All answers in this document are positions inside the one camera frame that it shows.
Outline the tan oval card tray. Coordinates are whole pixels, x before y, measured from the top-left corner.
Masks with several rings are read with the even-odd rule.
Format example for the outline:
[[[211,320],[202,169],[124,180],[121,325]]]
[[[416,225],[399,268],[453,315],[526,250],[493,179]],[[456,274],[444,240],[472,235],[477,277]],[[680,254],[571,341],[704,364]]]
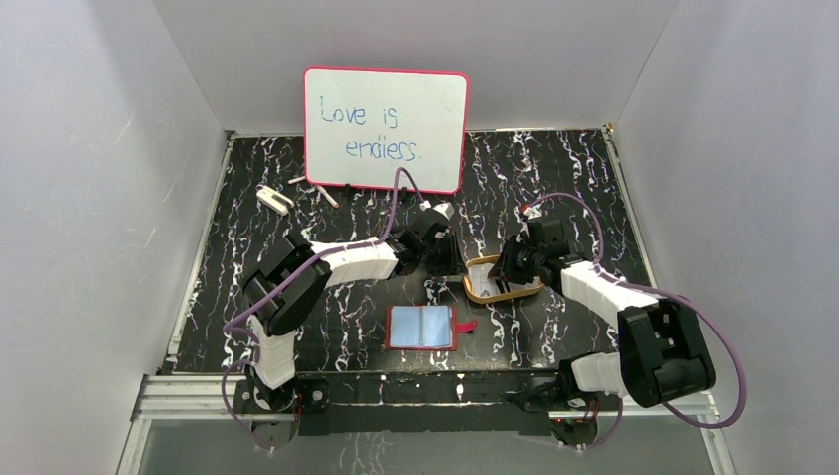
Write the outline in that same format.
[[[463,285],[467,297],[477,304],[494,304],[502,301],[530,297],[538,294],[544,285],[538,278],[526,285],[510,284],[489,275],[497,263],[498,254],[470,259],[466,262]]]

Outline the red leather card holder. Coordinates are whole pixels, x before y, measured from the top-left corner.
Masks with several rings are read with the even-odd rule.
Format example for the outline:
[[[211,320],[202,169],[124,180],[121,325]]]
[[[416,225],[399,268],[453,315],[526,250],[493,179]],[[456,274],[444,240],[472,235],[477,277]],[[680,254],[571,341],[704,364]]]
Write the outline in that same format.
[[[385,347],[389,350],[454,351],[461,334],[478,322],[459,322],[455,309],[443,305],[391,306],[386,319]]]

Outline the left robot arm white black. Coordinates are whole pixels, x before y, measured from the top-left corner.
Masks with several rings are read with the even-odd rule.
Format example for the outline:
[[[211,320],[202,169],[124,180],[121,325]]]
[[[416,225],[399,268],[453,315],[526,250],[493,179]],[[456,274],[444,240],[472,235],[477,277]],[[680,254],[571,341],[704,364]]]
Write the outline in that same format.
[[[294,333],[325,289],[389,280],[419,267],[431,276],[465,274],[452,216],[449,204],[424,202],[410,224],[392,226],[381,237],[325,243],[287,235],[243,286],[245,315],[257,343],[253,372],[260,403],[272,412],[294,403]]]

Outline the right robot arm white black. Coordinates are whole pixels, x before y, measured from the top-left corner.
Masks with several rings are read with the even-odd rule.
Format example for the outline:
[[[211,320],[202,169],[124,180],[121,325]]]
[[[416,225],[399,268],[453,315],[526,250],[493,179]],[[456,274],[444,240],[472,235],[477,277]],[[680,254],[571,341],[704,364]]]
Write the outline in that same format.
[[[644,408],[712,388],[716,371],[695,312],[619,284],[572,251],[563,226],[533,219],[505,241],[489,273],[505,284],[539,281],[587,308],[617,331],[618,350],[559,364],[557,395],[571,410],[597,393],[630,396]]]

